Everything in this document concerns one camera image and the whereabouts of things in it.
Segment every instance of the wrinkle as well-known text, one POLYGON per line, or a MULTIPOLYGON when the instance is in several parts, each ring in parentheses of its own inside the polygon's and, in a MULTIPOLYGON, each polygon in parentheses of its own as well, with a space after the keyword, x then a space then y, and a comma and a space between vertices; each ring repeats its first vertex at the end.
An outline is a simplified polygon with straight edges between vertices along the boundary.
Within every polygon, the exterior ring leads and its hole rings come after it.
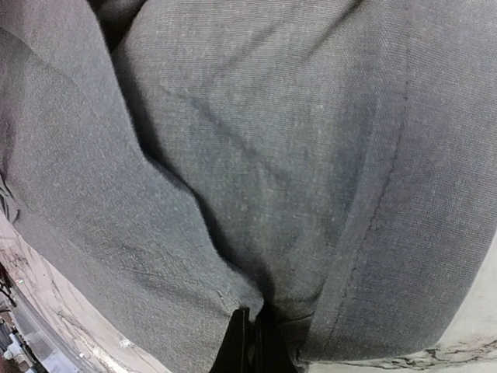
POLYGON ((333 23, 326 26, 324 33, 308 48, 307 53, 302 58, 302 61, 306 61, 316 54, 328 40, 328 38, 333 34, 336 28, 342 24, 347 18, 349 18, 363 3, 363 0, 353 0, 352 4, 346 9, 346 11, 333 23))
POLYGON ((202 114, 205 119, 207 119, 216 134, 231 139, 233 144, 245 153, 245 157, 247 159, 256 159, 257 162, 264 168, 266 174, 272 176, 275 181, 283 185, 289 185, 291 180, 291 171, 275 167, 275 165, 272 165, 270 162, 263 159, 257 150, 248 144, 242 136, 236 134, 222 119, 214 114, 209 105, 204 103, 202 99, 194 96, 176 94, 165 88, 162 89, 168 96, 174 96, 188 102, 194 109, 202 114))
MULTIPOLYGON (((78 92, 80 92, 83 97, 85 97, 86 101, 88 103, 91 102, 91 100, 87 97, 87 95, 85 94, 85 91, 83 91, 83 89, 81 89, 81 87, 74 81, 74 79, 72 79, 69 75, 67 75, 65 72, 63 72, 61 69, 59 69, 57 66, 55 66, 54 64, 51 64, 49 61, 47 61, 46 59, 42 58, 26 41, 24 41, 21 37, 18 37, 17 35, 15 35, 14 33, 12 33, 11 31, 7 30, 5 27, 3 26, 0 26, 0 30, 4 30, 7 34, 11 35, 13 38, 17 39, 22 45, 24 45, 24 47, 26 49, 28 49, 42 64, 44 64, 45 66, 47 66, 48 68, 51 68, 53 70, 55 70, 59 75, 63 76, 64 78, 66 78, 77 90, 78 92)), ((92 105, 90 105, 91 107, 91 110, 92 110, 92 113, 100 118, 100 115, 98 115, 94 109, 92 108, 92 105)))
MULTIPOLYGON (((226 73, 241 62, 243 62, 246 58, 254 54, 259 48, 261 48, 268 39, 275 33, 276 25, 271 25, 269 27, 265 27, 258 35, 250 40, 250 43, 247 47, 243 47, 242 50, 238 53, 235 53, 234 56, 230 57, 228 61, 226 61, 222 66, 219 67, 219 72, 221 73, 221 77, 224 77, 226 73)), ((213 81, 216 79, 219 73, 216 73, 213 77, 213 81)))
POLYGON ((0 174, 7 179, 9 173, 9 160, 12 156, 12 150, 16 145, 16 133, 14 131, 14 126, 10 125, 7 120, 2 120, 0 118, 0 174))

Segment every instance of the seam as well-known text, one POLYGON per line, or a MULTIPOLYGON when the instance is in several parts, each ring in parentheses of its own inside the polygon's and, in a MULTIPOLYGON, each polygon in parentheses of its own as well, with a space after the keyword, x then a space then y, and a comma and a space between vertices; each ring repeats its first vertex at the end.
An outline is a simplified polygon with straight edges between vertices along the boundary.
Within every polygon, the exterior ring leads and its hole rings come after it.
POLYGON ((340 304, 339 304, 339 307, 338 307, 338 312, 336 314, 335 320, 333 321, 332 328, 331 328, 331 330, 329 332, 329 335, 328 335, 328 338, 327 338, 327 342, 323 346, 323 349, 322 349, 322 351, 320 353, 319 360, 322 359, 323 355, 325 354, 325 351, 326 351, 327 347, 332 343, 332 335, 334 334, 334 332, 336 330, 336 327, 338 325, 340 316, 343 314, 343 308, 344 308, 345 300, 349 296, 349 291, 350 291, 351 285, 352 285, 353 280, 354 280, 354 278, 356 276, 357 267, 358 267, 358 260, 360 258, 360 255, 363 252, 364 243, 366 242, 366 239, 367 239, 367 236, 368 236, 369 232, 373 228, 373 222, 376 220, 377 213, 378 213, 378 211, 380 209, 380 206, 381 206, 381 204, 383 202, 383 199, 385 197, 385 194, 387 192, 388 185, 391 182, 391 176, 392 176, 393 172, 395 171, 395 163, 398 160, 398 148, 399 148, 399 145, 400 145, 401 140, 403 138, 403 134, 404 134, 404 130, 405 130, 406 124, 408 122, 409 76, 410 76, 410 71, 411 71, 411 67, 410 67, 410 64, 409 64, 409 59, 410 59, 410 54, 411 54, 411 51, 410 51, 410 38, 411 38, 410 26, 411 26, 411 23, 410 23, 410 19, 409 19, 409 10, 410 10, 410 8, 409 8, 409 0, 405 1, 405 9, 404 10, 405 10, 405 32, 406 32, 406 34, 405 34, 406 41, 405 41, 404 117, 403 117, 403 120, 401 121, 401 124, 399 126, 399 130, 398 130, 399 133, 398 133, 397 141, 395 143, 394 154, 391 157, 390 170, 388 171, 387 177, 385 178, 385 181, 384 181, 383 186, 381 188, 381 194, 378 197, 377 204, 374 207, 373 215, 372 215, 371 219, 369 220, 369 224, 367 226, 367 229, 364 232, 363 238, 361 239, 361 243, 359 245, 359 249, 356 251, 356 255, 355 255, 354 259, 353 259, 354 266, 352 267, 352 269, 350 271, 349 279, 348 279, 348 281, 346 283, 345 289, 344 289, 344 291, 342 293, 342 297, 340 299, 340 304))

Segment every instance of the gray trousers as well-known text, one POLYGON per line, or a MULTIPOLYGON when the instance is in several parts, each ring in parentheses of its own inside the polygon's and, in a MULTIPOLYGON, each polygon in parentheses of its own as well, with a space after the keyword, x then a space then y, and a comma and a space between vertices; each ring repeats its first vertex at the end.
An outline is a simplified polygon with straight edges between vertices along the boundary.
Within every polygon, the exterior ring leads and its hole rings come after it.
POLYGON ((428 347, 497 226, 496 12, 1 0, 2 206, 174 372, 264 301, 302 364, 428 347))

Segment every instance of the floor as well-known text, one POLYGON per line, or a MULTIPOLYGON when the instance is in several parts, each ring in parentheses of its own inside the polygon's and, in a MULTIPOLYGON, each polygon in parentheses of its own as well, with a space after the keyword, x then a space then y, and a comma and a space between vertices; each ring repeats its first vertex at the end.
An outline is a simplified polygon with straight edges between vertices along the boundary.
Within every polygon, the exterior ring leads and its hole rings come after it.
MULTIPOLYGON (((150 354, 133 345, 94 309, 82 294, 0 214, 0 262, 23 294, 95 372, 169 373, 150 354)), ((497 371, 497 240, 452 324, 432 349, 407 357, 348 364, 315 364, 310 373, 497 371)))

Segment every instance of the black object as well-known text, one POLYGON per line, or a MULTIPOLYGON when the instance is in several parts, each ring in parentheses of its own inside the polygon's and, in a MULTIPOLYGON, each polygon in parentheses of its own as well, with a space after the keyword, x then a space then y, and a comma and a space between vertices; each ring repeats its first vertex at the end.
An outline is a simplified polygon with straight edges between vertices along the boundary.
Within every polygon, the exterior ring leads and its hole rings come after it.
POLYGON ((276 327, 273 311, 264 305, 255 319, 255 327, 252 327, 249 309, 237 309, 210 373, 273 372, 297 373, 276 327), (253 359, 249 356, 251 350, 254 350, 253 359))

